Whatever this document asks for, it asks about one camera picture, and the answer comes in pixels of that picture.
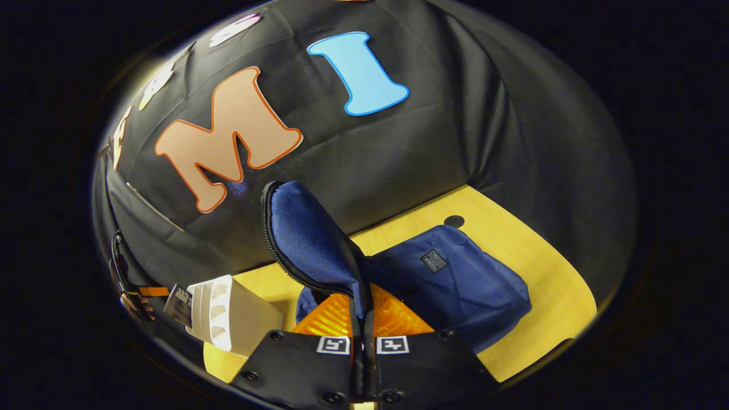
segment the letter cutout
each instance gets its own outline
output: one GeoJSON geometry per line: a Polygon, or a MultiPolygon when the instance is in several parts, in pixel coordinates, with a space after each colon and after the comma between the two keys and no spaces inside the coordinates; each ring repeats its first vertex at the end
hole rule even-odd
{"type": "Polygon", "coordinates": [[[306,50],[327,58],[349,92],[344,111],[349,115],[367,115],[381,111],[406,99],[407,87],[390,80],[367,46],[370,35],[361,31],[339,34],[319,40],[306,50]]]}
{"type": "Polygon", "coordinates": [[[167,63],[160,69],[160,72],[155,75],[155,78],[149,82],[147,88],[144,89],[144,95],[141,97],[141,101],[139,102],[139,111],[143,110],[147,104],[149,104],[149,100],[151,100],[152,97],[162,90],[162,87],[164,87],[165,84],[167,84],[167,81],[169,81],[170,77],[172,77],[172,67],[174,65],[174,61],[167,63]]]}
{"type": "Polygon", "coordinates": [[[252,15],[244,16],[237,21],[223,27],[222,29],[220,29],[220,31],[210,37],[210,47],[215,47],[223,44],[228,39],[234,37],[236,34],[240,33],[243,30],[246,30],[247,28],[250,28],[255,23],[258,23],[258,20],[260,19],[261,16],[257,13],[254,13],[252,15]]]}
{"type": "Polygon", "coordinates": [[[119,159],[122,157],[122,139],[124,139],[124,129],[127,126],[127,117],[129,117],[131,112],[132,106],[129,106],[129,108],[127,108],[124,112],[122,119],[119,121],[117,129],[114,130],[114,136],[112,137],[114,140],[114,169],[117,168],[119,165],[119,159]]]}
{"type": "Polygon", "coordinates": [[[301,131],[287,128],[261,94],[260,72],[258,67],[249,67],[218,84],[212,96],[210,130],[175,120],[155,144],[155,154],[169,159],[198,198],[202,213],[215,209],[227,191],[223,184],[210,183],[200,168],[229,181],[243,181],[235,138],[246,146],[248,166],[253,169],[276,162],[303,140],[301,131]]]}

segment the black cloth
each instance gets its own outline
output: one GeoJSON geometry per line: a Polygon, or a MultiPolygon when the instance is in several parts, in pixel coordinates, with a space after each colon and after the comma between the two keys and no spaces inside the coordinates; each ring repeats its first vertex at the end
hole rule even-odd
{"type": "Polygon", "coordinates": [[[137,283],[187,286],[273,262],[262,236],[261,189],[296,179],[347,234],[467,183],[554,246],[598,304],[617,285],[634,247],[631,165],[599,99],[554,55],[452,1],[276,0],[251,12],[261,21],[220,46],[210,48],[210,36],[237,16],[183,44],[174,75],[144,111],[136,106],[146,84],[109,119],[101,145],[134,106],[118,169],[106,169],[111,150],[97,164],[95,229],[106,256],[110,220],[118,225],[137,283]],[[362,117],[344,112],[344,84],[306,47],[349,31],[370,35],[367,45],[409,88],[407,99],[362,117]],[[244,161],[241,184],[207,172],[228,196],[202,214],[154,145],[174,120],[210,129],[212,90],[249,66],[261,69],[261,91],[303,142],[264,169],[244,161]]]}

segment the zipper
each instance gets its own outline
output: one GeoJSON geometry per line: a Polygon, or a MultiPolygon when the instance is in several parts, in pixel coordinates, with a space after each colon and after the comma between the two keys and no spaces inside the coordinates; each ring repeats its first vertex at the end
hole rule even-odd
{"type": "Polygon", "coordinates": [[[273,197],[274,191],[281,185],[283,185],[283,182],[280,181],[272,181],[266,184],[266,186],[263,188],[263,194],[261,196],[261,222],[263,225],[263,236],[266,238],[266,244],[268,245],[268,250],[271,252],[273,257],[276,259],[277,264],[283,269],[284,272],[293,280],[296,282],[309,287],[313,290],[318,290],[322,293],[341,293],[342,295],[346,295],[351,300],[354,300],[354,295],[349,290],[343,290],[338,287],[332,287],[332,286],[326,286],[320,282],[317,282],[309,277],[306,273],[301,271],[301,269],[297,268],[290,260],[289,258],[284,255],[281,250],[276,246],[276,243],[271,238],[271,231],[270,231],[270,202],[273,197]]]}

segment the blue bag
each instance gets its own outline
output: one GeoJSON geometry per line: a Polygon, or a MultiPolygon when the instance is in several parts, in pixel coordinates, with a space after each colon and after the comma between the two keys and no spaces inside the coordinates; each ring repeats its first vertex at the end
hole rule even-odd
{"type": "Polygon", "coordinates": [[[297,322],[317,306],[310,288],[348,295],[362,319],[371,282],[435,330],[455,330],[479,353],[531,310],[526,283],[459,229],[438,225],[368,257],[300,182],[267,185],[263,201],[274,254],[306,286],[297,322]]]}

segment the blue letter i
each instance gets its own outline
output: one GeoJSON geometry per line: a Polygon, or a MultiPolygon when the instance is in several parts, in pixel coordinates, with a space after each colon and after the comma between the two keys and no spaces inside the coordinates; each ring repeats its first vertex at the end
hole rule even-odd
{"type": "Polygon", "coordinates": [[[370,36],[361,31],[319,40],[307,49],[327,58],[349,92],[344,111],[367,115],[391,107],[408,97],[407,87],[390,80],[367,46],[370,36]]]}

